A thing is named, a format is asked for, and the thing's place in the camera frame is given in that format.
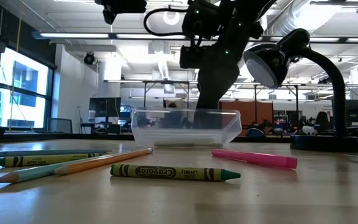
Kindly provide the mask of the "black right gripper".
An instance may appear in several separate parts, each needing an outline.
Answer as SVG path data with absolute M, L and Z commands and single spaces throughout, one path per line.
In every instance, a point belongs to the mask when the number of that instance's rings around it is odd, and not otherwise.
M 205 45 L 203 68 L 198 74 L 200 95 L 194 126 L 200 129 L 220 128 L 221 115 L 208 114 L 219 108 L 220 98 L 239 76 L 238 61 L 244 51 L 243 30 L 223 30 L 212 45 Z

